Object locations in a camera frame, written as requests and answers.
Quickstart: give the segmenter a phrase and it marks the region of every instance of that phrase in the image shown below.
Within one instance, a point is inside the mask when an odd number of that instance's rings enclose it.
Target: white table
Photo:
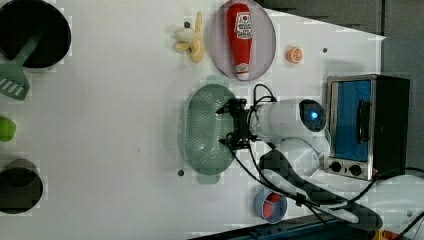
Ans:
[[[208,77],[224,76],[210,52],[198,65],[176,52],[173,32],[201,11],[208,42],[223,2],[52,2],[72,23],[71,56],[53,71],[29,73],[25,102],[0,96],[0,114],[18,126],[12,142],[0,143],[1,163],[33,161],[47,192],[23,214],[31,216],[0,216],[2,239],[186,239],[264,223],[252,209],[261,187],[237,162],[218,184],[201,185],[178,148],[184,100]],[[381,37],[269,14],[277,34],[272,67],[257,81],[230,80],[249,102],[257,83],[280,99],[320,101],[328,75],[379,72]],[[304,50],[301,64],[284,59],[290,45]],[[241,158],[247,162],[247,153]],[[339,188],[352,181],[325,179]],[[305,214],[289,200],[286,219]]]

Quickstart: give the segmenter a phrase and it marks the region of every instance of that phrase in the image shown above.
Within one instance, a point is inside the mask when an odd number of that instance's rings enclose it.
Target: red ketchup bottle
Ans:
[[[228,39],[230,40],[237,78],[249,80],[250,48],[252,47],[252,25],[250,10],[245,4],[235,3],[227,11]]]

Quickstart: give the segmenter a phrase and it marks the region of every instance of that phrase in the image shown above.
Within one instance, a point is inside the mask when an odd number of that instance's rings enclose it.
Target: oven knob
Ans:
[[[357,177],[359,175],[361,175],[362,170],[361,167],[358,165],[353,165],[352,167],[349,168],[349,171],[352,173],[353,176]]]
[[[330,165],[331,170],[333,170],[333,172],[340,172],[340,170],[342,169],[342,165],[338,162],[333,162]]]

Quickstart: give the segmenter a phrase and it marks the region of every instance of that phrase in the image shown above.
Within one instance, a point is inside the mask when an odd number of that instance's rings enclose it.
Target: bottle label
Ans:
[[[241,63],[239,65],[236,65],[236,72],[237,73],[244,73],[249,71],[249,64]]]
[[[240,39],[252,38],[252,25],[250,24],[250,13],[237,13],[237,22],[234,26],[234,32],[237,32],[237,37]]]

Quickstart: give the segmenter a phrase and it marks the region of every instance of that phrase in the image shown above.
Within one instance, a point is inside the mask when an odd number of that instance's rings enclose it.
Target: green ball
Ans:
[[[16,124],[7,119],[0,117],[0,141],[9,142],[13,139],[16,132]]]

